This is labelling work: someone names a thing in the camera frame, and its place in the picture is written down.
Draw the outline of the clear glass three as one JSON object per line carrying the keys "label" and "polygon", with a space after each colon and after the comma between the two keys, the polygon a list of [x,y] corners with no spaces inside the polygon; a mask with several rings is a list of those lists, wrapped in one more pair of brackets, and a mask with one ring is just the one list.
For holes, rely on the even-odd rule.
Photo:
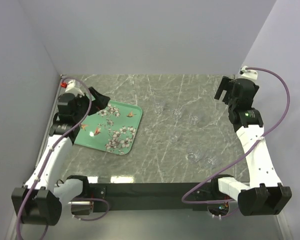
{"label": "clear glass three", "polygon": [[200,119],[201,119],[201,118],[200,118],[198,115],[190,114],[190,115],[189,115],[189,118],[188,118],[188,123],[189,123],[190,125],[195,126],[195,125],[197,125],[197,124],[200,122]]}

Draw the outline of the clear glass one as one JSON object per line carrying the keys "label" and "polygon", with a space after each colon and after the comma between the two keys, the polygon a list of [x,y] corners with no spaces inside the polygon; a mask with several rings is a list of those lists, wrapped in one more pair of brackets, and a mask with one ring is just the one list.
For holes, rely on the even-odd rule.
{"label": "clear glass one", "polygon": [[161,114],[164,111],[165,105],[165,101],[156,101],[153,105],[154,112],[156,114]]}

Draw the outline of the clear glass two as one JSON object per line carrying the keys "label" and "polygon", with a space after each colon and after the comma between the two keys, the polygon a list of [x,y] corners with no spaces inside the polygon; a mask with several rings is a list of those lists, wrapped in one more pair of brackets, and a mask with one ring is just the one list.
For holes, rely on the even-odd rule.
{"label": "clear glass two", "polygon": [[180,108],[174,108],[171,112],[171,117],[174,120],[179,120],[183,115],[183,111]]}

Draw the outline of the clear glass six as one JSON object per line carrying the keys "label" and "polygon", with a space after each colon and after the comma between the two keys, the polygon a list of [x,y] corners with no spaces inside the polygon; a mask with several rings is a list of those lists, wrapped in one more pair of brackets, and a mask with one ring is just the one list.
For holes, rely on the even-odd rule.
{"label": "clear glass six", "polygon": [[217,165],[219,164],[219,157],[215,148],[207,149],[204,159],[206,164],[209,165],[209,167],[211,167],[212,169],[217,167]]}

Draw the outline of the clear glass four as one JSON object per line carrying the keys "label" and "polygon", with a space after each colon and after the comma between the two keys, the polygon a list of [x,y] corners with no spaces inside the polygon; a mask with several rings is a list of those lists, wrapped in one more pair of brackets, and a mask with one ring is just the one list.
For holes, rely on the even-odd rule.
{"label": "clear glass four", "polygon": [[180,132],[173,132],[170,136],[169,136],[169,140],[172,142],[172,143],[175,143],[179,140],[181,136],[181,133]]}

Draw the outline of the clear glass five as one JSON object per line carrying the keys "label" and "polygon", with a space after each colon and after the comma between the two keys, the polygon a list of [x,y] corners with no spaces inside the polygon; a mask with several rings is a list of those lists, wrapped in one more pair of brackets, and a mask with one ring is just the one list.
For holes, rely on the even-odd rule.
{"label": "clear glass five", "polygon": [[186,158],[190,163],[197,163],[203,158],[202,149],[197,145],[189,145],[186,149]]}

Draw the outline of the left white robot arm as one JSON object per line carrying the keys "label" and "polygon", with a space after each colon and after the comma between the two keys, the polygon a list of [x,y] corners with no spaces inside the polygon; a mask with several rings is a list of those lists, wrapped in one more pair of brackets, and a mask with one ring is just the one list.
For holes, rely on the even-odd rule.
{"label": "left white robot arm", "polygon": [[87,176],[71,175],[60,187],[55,187],[55,183],[83,120],[104,110],[109,101],[108,96],[93,87],[88,88],[88,93],[66,90],[58,97],[57,113],[44,153],[31,177],[11,195],[18,224],[54,226],[69,202],[89,200],[91,189]]}

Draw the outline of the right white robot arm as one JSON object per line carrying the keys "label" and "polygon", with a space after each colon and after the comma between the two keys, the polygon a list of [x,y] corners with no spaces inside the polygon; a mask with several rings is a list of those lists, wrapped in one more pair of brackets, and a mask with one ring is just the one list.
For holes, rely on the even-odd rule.
{"label": "right white robot arm", "polygon": [[249,184],[217,175],[210,194],[216,200],[228,195],[237,201],[244,216],[278,215],[292,197],[291,188],[283,185],[272,163],[261,114],[252,106],[258,90],[249,79],[224,76],[214,96],[218,100],[225,94],[222,101],[228,106],[228,118],[244,150]]}

